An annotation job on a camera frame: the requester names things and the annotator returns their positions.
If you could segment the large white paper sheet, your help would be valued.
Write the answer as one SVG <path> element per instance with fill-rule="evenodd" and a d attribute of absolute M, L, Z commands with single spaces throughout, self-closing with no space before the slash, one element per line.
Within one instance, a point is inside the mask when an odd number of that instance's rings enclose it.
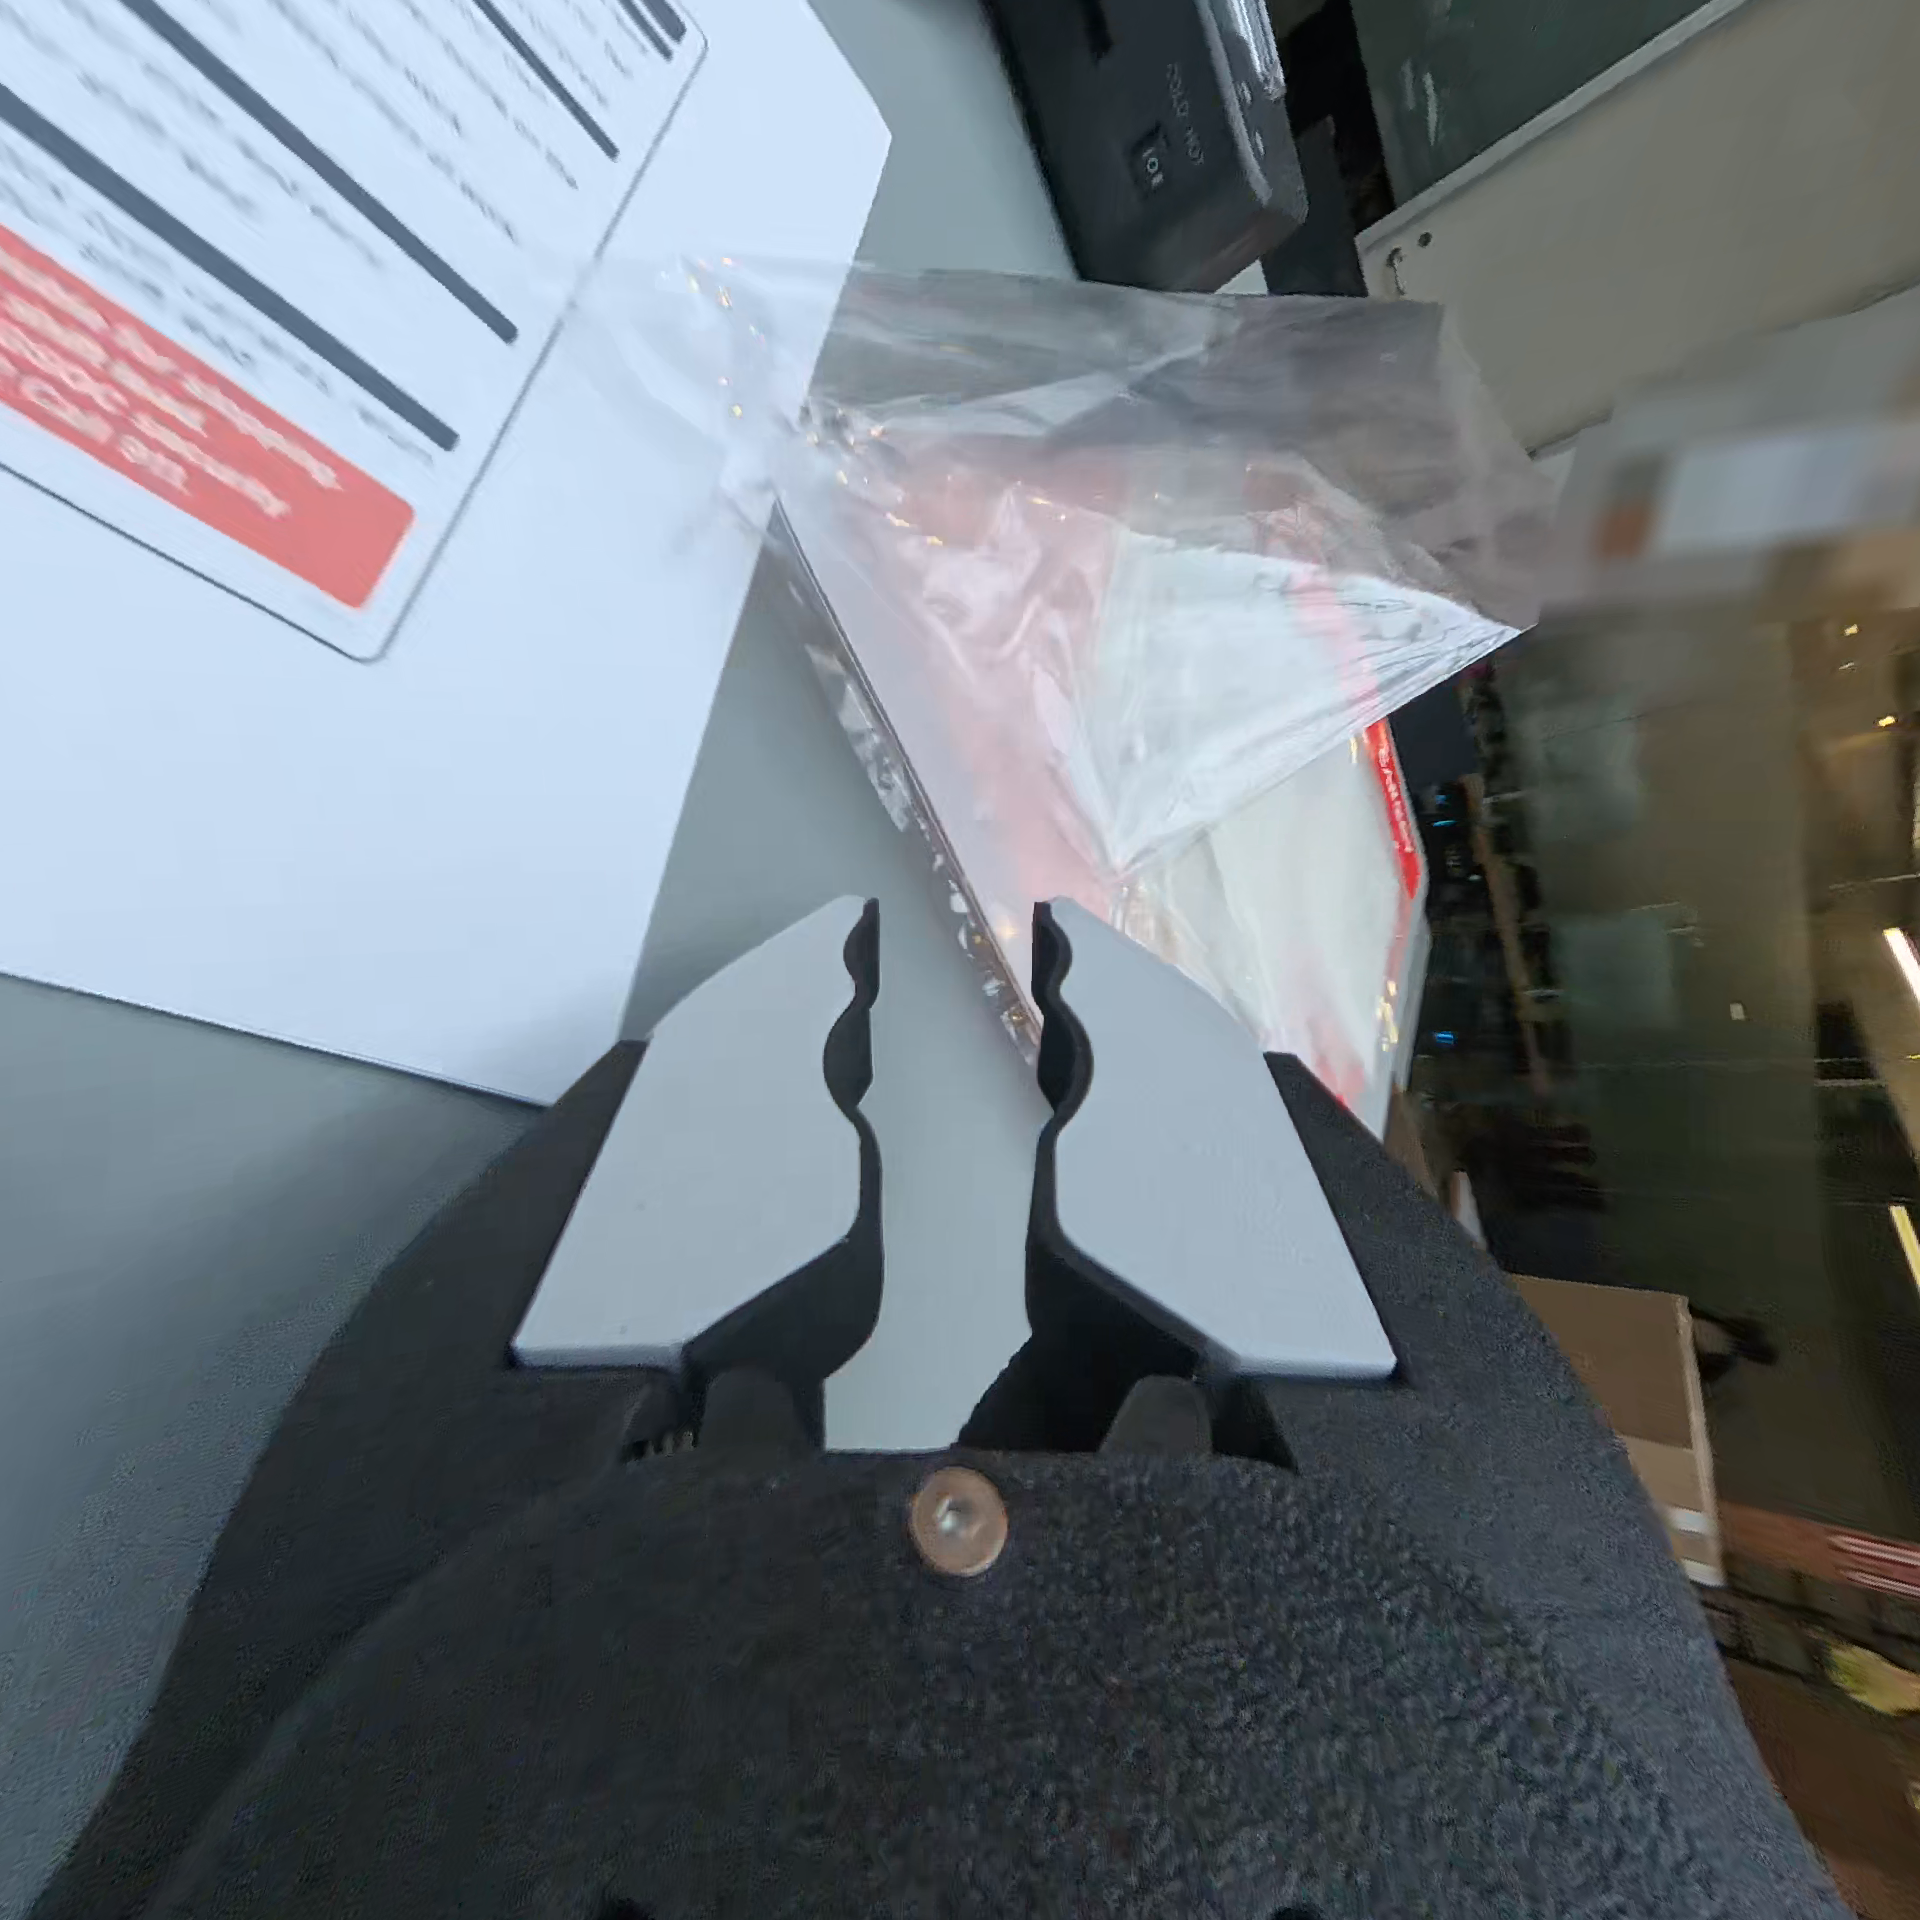
<path fill-rule="evenodd" d="M 851 258 L 890 130 L 807 4 L 707 49 L 386 652 L 3 477 L 3 971 L 551 1099 L 607 1045 L 758 533 L 612 394 L 606 270 Z"/>

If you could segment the cardboard box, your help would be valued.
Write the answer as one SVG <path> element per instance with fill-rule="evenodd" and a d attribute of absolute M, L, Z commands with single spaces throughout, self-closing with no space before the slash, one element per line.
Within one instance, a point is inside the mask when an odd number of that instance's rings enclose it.
<path fill-rule="evenodd" d="M 1509 1281 L 1623 1448 L 1682 1572 L 1721 1587 L 1715 1456 L 1688 1301 L 1526 1274 Z"/>

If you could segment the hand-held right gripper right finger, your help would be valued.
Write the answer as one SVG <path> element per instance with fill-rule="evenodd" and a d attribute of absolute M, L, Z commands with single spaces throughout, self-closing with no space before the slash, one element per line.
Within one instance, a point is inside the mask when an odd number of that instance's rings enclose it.
<path fill-rule="evenodd" d="M 1106 1311 L 1206 1379 L 1388 1379 L 1378 1306 L 1254 1033 L 1073 900 L 1036 905 L 1030 946 L 1048 1104 L 1030 1327 Z"/>

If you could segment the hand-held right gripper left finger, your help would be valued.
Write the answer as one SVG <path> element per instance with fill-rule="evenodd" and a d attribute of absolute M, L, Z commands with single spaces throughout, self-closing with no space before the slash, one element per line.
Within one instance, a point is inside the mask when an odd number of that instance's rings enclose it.
<path fill-rule="evenodd" d="M 880 905 L 839 895 L 642 1045 L 511 1336 L 531 1370 L 836 1374 L 875 1331 Z"/>

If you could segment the grey desk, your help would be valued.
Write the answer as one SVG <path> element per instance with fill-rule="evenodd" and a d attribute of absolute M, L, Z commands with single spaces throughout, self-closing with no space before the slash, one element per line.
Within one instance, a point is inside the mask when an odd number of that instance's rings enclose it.
<path fill-rule="evenodd" d="M 620 1033 L 804 909 L 877 901 L 866 1115 L 875 1333 L 828 1442 L 955 1438 L 1027 1336 L 1044 1104 L 832 716 L 825 627 L 765 551 L 736 622 Z M 251 1466 L 371 1279 L 527 1107 L 3 982 L 1 1905 L 112 1781 Z"/>

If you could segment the laminated card with red label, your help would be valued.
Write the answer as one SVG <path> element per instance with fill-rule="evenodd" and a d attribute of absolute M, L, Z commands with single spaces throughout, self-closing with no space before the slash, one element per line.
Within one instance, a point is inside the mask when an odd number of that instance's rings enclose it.
<path fill-rule="evenodd" d="M 378 660 L 705 55 L 690 4 L 5 2 L 3 477 Z"/>

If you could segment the black laminator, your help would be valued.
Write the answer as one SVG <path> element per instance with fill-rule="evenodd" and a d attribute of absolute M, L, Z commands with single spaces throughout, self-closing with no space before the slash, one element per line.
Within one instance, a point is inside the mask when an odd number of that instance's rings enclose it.
<path fill-rule="evenodd" d="M 1080 280 L 1211 294 L 1308 223 L 1266 2 L 985 2 Z"/>

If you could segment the clear plastic pouch package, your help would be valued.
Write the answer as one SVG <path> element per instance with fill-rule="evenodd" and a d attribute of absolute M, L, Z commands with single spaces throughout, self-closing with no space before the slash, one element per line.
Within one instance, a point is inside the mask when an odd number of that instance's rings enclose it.
<path fill-rule="evenodd" d="M 817 619 L 1023 1057 L 1071 900 L 1379 1125 L 1427 885 L 1386 722 L 1532 624 L 1553 491 L 1440 304 L 682 255 L 572 323 Z"/>

